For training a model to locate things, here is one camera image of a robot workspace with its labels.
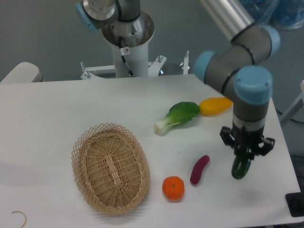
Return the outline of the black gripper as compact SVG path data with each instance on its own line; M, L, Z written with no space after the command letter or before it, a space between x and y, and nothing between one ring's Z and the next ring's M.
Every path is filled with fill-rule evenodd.
M241 155L241 145L250 148L250 159L254 160L255 156L267 155L275 145L275 139L265 138L263 136L264 127L248 131L246 127L238 128L235 124L232 128L223 126L220 131L220 137L226 146L234 150L236 156Z

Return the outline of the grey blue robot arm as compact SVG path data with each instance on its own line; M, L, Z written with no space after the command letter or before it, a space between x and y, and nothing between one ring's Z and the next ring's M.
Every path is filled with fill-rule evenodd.
M259 64L278 50L279 34L271 26L256 24L238 0L204 0L202 5L231 47L221 54L203 52L193 72L233 102L233 125L220 132L224 144L247 160L264 156L275 144L274 139L263 136L273 80ZM154 24L138 0L82 0L76 4L76 11L89 31L101 30L112 46L117 77L152 73L147 45Z

